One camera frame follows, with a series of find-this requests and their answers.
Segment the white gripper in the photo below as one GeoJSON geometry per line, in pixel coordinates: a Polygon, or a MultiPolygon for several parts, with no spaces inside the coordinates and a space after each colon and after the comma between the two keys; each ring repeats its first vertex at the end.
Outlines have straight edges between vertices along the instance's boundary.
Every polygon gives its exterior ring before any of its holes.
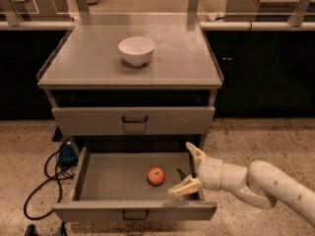
{"type": "Polygon", "coordinates": [[[192,143],[187,142],[186,148],[193,157],[199,179],[187,176],[181,183],[170,188],[167,194],[172,197],[182,197],[197,193],[202,187],[206,190],[219,191],[223,162],[220,159],[206,157],[206,154],[192,143]]]}

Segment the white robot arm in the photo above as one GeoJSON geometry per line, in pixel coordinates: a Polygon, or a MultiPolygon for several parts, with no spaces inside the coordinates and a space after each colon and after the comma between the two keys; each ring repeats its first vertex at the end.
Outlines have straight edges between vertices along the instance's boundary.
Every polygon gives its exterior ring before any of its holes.
{"type": "Polygon", "coordinates": [[[207,157],[191,143],[186,147],[193,157],[197,177],[187,176],[181,183],[168,190],[173,197],[199,192],[224,190],[240,201],[257,208],[273,208],[282,202],[315,226],[315,192],[295,181],[275,165],[256,160],[248,167],[207,157]]]}

